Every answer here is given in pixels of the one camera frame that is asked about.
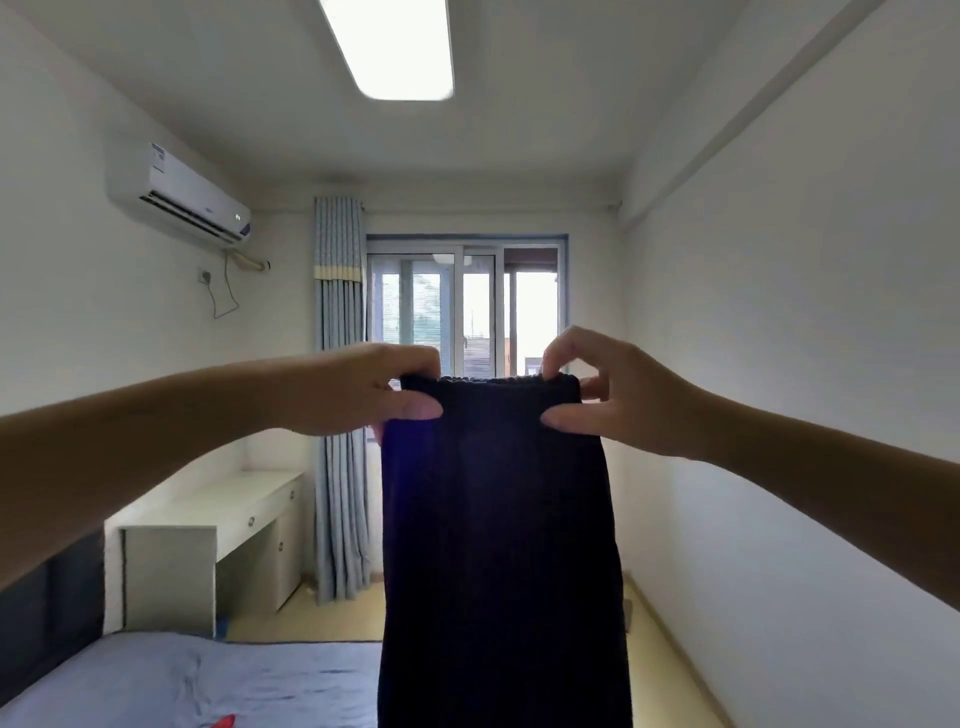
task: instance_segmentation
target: sliding glass door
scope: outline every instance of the sliding glass door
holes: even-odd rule
[[[371,241],[373,341],[424,344],[445,376],[535,374],[564,323],[563,242]]]

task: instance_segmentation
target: glass pane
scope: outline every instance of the glass pane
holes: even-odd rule
[[[370,255],[368,264],[371,341],[434,347],[442,373],[452,375],[453,264],[432,255]]]
[[[511,337],[510,337],[510,274],[503,274],[503,371],[506,376],[515,376],[516,370],[511,366]]]
[[[436,260],[410,261],[413,296],[411,344],[431,346],[440,352],[441,372],[453,374],[450,344],[453,312],[453,265]]]
[[[493,261],[464,256],[464,376],[493,376]]]
[[[371,255],[371,341],[400,343],[400,266],[385,255]]]
[[[516,273],[516,373],[540,373],[543,350],[557,335],[557,274]]]

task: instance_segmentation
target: headboard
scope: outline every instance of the headboard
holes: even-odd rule
[[[0,705],[100,639],[103,630],[99,530],[0,592]]]

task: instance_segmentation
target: air conditioner label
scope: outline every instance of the air conditioner label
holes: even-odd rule
[[[164,160],[166,159],[167,153],[163,151],[163,147],[158,147],[155,144],[151,144],[150,146],[153,147],[152,152],[154,154],[154,169],[156,169],[157,172],[163,172],[165,174],[166,169],[164,167],[166,165]]]

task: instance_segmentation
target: wall-mounted air conditioner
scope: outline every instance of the wall-mounted air conditioner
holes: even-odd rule
[[[118,203],[221,248],[250,237],[250,210],[158,144],[114,143],[107,188]]]

